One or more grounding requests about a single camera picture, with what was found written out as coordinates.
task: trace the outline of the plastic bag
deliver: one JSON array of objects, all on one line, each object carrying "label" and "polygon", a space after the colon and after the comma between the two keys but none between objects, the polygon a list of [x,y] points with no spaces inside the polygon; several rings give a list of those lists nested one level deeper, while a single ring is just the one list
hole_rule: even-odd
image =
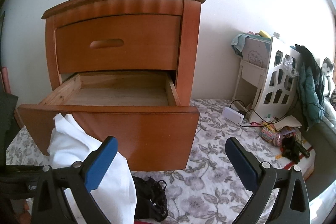
[{"label": "plastic bag", "polygon": [[293,57],[284,58],[283,66],[285,67],[286,70],[288,70],[291,77],[299,76],[299,72],[295,69],[296,64]]}]

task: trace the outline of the floral bedsheet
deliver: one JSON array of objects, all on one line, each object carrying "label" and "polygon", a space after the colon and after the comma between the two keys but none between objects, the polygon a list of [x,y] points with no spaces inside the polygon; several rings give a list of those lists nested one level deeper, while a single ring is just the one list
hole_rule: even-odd
[{"label": "floral bedsheet", "polygon": [[[247,191],[224,150],[225,141],[236,137],[259,161],[268,161],[282,168],[255,128],[242,128],[222,117],[229,100],[192,100],[200,117],[189,161],[185,170],[165,172],[135,172],[135,176],[167,182],[169,215],[162,223],[230,224],[238,216],[252,192]],[[7,150],[7,164],[45,165],[44,156],[24,127]],[[276,197],[271,194],[259,223],[265,223]]]}]

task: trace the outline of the stuffed husky toy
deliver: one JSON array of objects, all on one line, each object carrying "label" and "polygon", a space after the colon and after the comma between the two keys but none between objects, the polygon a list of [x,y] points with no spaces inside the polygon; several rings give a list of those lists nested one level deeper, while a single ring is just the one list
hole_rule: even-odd
[{"label": "stuffed husky toy", "polygon": [[333,81],[334,69],[335,69],[334,63],[332,63],[328,57],[325,58],[321,67],[323,84],[324,84],[323,96],[325,97],[330,97],[333,91],[335,90],[335,84]]}]

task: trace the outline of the towel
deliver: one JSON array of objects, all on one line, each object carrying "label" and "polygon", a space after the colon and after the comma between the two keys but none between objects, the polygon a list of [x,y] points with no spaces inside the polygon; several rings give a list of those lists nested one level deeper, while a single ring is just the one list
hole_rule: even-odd
[{"label": "towel", "polygon": [[248,34],[238,34],[231,42],[231,47],[235,51],[235,54],[243,57],[242,51],[245,45],[245,38],[249,37]]},{"label": "towel", "polygon": [[[48,152],[52,168],[72,165],[84,161],[90,152],[97,150],[101,142],[87,135],[72,115],[54,117]],[[86,223],[73,198],[70,189],[65,195],[78,223]],[[133,224],[137,196],[127,160],[117,153],[103,177],[99,187],[91,195],[111,223]]]}]

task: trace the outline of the yellow sponge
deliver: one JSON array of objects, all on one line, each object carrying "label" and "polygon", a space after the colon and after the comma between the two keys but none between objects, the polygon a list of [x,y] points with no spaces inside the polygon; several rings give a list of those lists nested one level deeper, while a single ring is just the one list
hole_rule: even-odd
[{"label": "yellow sponge", "polygon": [[263,30],[260,30],[259,34],[260,34],[262,37],[271,38],[271,36],[270,36],[267,32],[265,32],[265,31],[263,31]]}]

